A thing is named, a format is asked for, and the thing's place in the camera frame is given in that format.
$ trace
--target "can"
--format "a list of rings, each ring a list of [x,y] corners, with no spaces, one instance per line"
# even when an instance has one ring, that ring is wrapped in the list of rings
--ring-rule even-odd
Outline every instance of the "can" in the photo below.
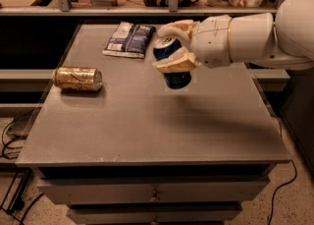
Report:
[[[95,68],[64,66],[54,70],[53,84],[64,89],[98,91],[102,86],[102,75]]]
[[[157,61],[170,57],[182,47],[180,41],[174,36],[164,36],[157,39],[153,45],[153,53]],[[166,84],[171,89],[187,86],[191,81],[190,72],[164,74]]]

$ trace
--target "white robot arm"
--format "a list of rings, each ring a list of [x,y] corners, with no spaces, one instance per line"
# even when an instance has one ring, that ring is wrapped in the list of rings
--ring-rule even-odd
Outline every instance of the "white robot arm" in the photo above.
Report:
[[[209,68],[249,62],[267,68],[309,69],[314,67],[314,0],[285,0],[275,22],[269,13],[238,18],[225,15],[201,23],[167,24],[158,34],[187,41]]]

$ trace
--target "drawer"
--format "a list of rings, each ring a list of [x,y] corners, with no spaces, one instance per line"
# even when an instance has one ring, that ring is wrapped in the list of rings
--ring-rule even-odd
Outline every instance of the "drawer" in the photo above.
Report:
[[[163,224],[217,222],[233,219],[241,211],[235,202],[97,205],[70,209],[77,224]]]
[[[254,199],[268,184],[252,180],[149,179],[41,180],[39,189],[55,204],[244,201]]]

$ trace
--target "cable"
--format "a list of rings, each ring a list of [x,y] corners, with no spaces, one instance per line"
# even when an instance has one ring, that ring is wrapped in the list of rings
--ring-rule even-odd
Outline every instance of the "cable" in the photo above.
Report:
[[[10,190],[12,189],[12,187],[13,187],[13,185],[14,185],[14,182],[15,182],[15,180],[16,180],[17,177],[18,177],[18,174],[19,174],[19,172],[15,173],[15,175],[14,175],[12,181],[11,181],[11,184],[10,184],[10,186],[9,186],[9,189],[8,189],[7,193],[5,194],[3,200],[2,200],[2,203],[1,203],[1,205],[0,205],[0,210],[3,210],[7,215],[10,215],[10,216],[13,217],[15,220],[21,222],[17,217],[15,217],[14,215],[10,214],[6,209],[3,208],[3,205],[4,205],[4,203],[5,203],[5,201],[6,201],[7,197],[8,197],[8,195],[9,195],[9,193],[10,193]]]
[[[284,186],[286,186],[286,185],[292,183],[292,182],[296,179],[296,177],[297,177],[297,170],[296,170],[296,167],[295,167],[295,164],[294,164],[293,160],[291,161],[291,163],[292,163],[293,168],[294,168],[294,176],[293,176],[293,178],[292,178],[291,180],[289,180],[289,181],[286,182],[286,183],[283,183],[283,184],[279,185],[279,186],[275,189],[275,191],[274,191],[274,193],[273,193],[273,197],[272,197],[271,214],[270,214],[270,217],[269,217],[268,225],[271,224],[272,219],[273,219],[273,214],[274,214],[274,201],[275,201],[275,196],[276,196],[277,191],[278,191],[280,188],[282,188],[282,187],[284,187]]]
[[[10,214],[7,212],[6,209],[4,209],[2,206],[1,206],[1,209],[0,210],[3,210],[7,215],[11,216],[12,218],[14,218],[16,221],[19,222],[19,225],[25,225],[23,222],[21,223],[21,220],[19,220],[16,216],[14,216],[13,214]]]
[[[28,212],[30,211],[30,209],[34,206],[35,203],[37,203],[41,198],[43,197],[43,194],[40,194],[37,198],[35,198],[32,203],[30,204],[30,206],[27,208],[26,212],[24,213],[22,219],[20,220],[20,225],[24,225],[24,220],[26,219],[26,216],[28,214]]]
[[[9,147],[9,144],[14,142],[14,141],[19,141],[18,139],[13,139],[13,140],[10,140],[8,142],[4,142],[4,134],[6,133],[7,129],[12,125],[14,124],[15,122],[17,122],[19,119],[23,118],[25,115],[27,115],[28,113],[30,112],[33,112],[36,108],[34,109],[31,109],[29,111],[27,111],[26,113],[24,113],[23,115],[21,115],[20,117],[18,118],[14,118],[2,131],[2,135],[1,135],[1,141],[2,141],[2,144],[3,144],[3,148],[2,148],[2,151],[1,151],[1,155],[0,155],[0,158],[1,157],[4,157],[6,159],[17,159],[20,152],[19,151],[13,151],[13,152],[8,152],[8,153],[5,153],[5,150],[6,149],[19,149],[19,148],[22,148],[21,146],[17,146],[17,147]]]
[[[15,142],[15,141],[19,141],[19,139],[13,139],[13,140],[10,140],[10,141],[8,141],[8,142],[6,142],[6,143],[4,144],[4,146],[2,147],[2,151],[1,151],[0,157],[4,157],[4,158],[9,159],[9,160],[10,160],[10,159],[17,159],[17,158],[18,158],[18,156],[19,156],[19,154],[20,154],[19,151],[13,151],[13,152],[5,153],[6,149],[21,149],[21,148],[23,148],[22,146],[9,147],[9,145],[10,145],[11,143]],[[9,157],[9,156],[8,156],[8,155],[12,155],[12,154],[16,154],[16,156],[14,156],[14,157]]]

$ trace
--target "cabinet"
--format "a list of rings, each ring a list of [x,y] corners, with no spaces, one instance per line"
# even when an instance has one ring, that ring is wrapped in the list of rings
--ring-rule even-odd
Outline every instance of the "cabinet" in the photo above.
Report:
[[[40,190],[78,224],[233,219],[290,161],[245,66],[200,67],[172,90],[152,44],[144,60],[101,53],[117,26],[80,26],[63,65],[97,67],[103,88],[52,86],[17,164],[40,175]]]

